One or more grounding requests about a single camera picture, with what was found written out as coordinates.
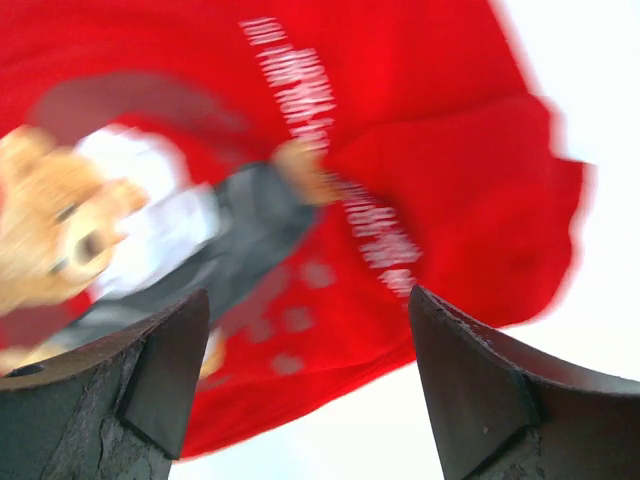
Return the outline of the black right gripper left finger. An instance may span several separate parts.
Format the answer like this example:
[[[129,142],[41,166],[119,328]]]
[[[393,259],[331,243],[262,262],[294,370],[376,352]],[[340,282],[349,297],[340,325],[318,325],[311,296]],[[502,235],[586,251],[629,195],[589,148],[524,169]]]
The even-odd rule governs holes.
[[[200,290],[3,377],[2,478],[167,478],[182,451],[209,314]]]

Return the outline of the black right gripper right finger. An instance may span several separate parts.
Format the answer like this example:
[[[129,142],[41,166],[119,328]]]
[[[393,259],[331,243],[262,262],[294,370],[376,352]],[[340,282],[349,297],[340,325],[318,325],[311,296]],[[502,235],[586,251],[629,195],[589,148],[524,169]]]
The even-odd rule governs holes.
[[[420,286],[409,315],[445,478],[638,478],[638,382],[544,353]]]

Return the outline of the red printed t shirt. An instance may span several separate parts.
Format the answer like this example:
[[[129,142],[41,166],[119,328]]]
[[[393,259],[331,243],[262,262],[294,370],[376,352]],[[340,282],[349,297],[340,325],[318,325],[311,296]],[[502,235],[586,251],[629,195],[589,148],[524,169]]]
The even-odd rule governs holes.
[[[412,362],[415,285],[530,320],[585,171],[551,129],[488,1],[5,1],[1,368],[203,289],[195,457]]]

